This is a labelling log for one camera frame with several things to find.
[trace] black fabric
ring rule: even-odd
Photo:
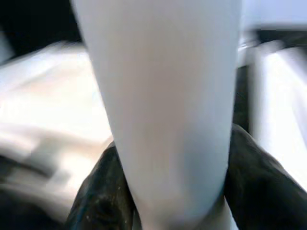
[[[66,230],[131,230],[134,202],[112,143],[83,182]]]
[[[224,194],[240,230],[307,230],[306,192],[237,125],[228,164]]]
[[[61,230],[63,226],[40,207],[0,190],[0,229]]]

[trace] dark background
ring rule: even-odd
[[[58,41],[82,42],[69,0],[2,1],[0,27],[14,58]]]

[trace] white tube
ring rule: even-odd
[[[195,224],[227,169],[240,1],[74,3],[143,229]]]

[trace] white wall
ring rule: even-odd
[[[243,0],[242,29],[259,24],[307,25],[307,0]]]

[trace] blurry background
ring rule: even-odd
[[[0,5],[0,228],[58,229],[111,131],[70,2]],[[304,189],[306,7],[243,0],[233,118]]]

